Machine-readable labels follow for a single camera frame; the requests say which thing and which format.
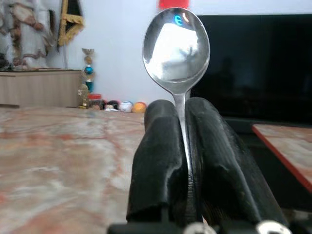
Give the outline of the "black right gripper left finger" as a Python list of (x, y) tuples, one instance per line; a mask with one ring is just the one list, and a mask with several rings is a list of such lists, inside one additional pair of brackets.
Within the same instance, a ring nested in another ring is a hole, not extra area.
[(152, 102), (144, 115), (145, 134), (135, 152), (128, 222), (184, 222), (188, 169), (174, 105)]

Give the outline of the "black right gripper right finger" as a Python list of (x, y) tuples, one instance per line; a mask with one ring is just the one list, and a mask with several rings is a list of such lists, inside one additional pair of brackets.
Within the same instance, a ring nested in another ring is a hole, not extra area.
[(186, 102), (190, 148), (196, 166), (201, 212), (210, 225), (224, 220), (289, 223), (254, 157), (207, 100)]

